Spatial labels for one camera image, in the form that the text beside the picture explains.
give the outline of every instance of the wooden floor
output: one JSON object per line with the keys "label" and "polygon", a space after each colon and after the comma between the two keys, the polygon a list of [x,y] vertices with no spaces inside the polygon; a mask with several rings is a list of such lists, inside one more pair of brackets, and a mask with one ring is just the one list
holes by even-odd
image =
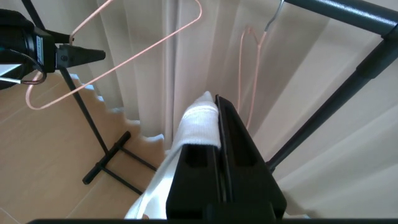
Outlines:
{"label": "wooden floor", "polygon": [[[73,97],[34,111],[24,101],[26,86],[0,90],[0,223],[37,218],[122,218],[138,198],[112,177],[100,173],[90,185],[81,181],[103,156]],[[58,75],[35,87],[39,106],[68,91]],[[111,147],[125,131],[125,148],[154,166],[164,158],[163,142],[140,137],[138,125],[122,113],[106,111],[93,91],[80,92],[105,143]],[[119,152],[108,168],[140,190],[154,172]]]}

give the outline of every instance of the hanger hook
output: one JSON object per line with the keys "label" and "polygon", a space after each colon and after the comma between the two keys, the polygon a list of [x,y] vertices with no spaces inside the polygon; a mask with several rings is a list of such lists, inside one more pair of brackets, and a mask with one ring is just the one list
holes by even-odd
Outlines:
{"label": "hanger hook", "polygon": [[285,0],[280,0],[278,9],[276,10],[274,16],[272,16],[271,20],[267,23],[266,28],[264,29],[265,32],[268,31],[269,26],[272,24],[272,22],[276,19],[276,17],[278,17],[280,10],[282,9],[282,6],[284,4]]}

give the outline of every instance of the white cloth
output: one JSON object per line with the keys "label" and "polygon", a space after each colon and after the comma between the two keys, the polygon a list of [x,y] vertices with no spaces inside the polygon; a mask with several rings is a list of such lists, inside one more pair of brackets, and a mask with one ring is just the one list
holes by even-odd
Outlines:
{"label": "white cloth", "polygon": [[210,92],[199,97],[182,116],[171,149],[148,185],[146,191],[132,205],[126,219],[166,219],[166,200],[172,185],[175,169],[184,144],[202,144],[221,147],[218,131],[218,108]]}

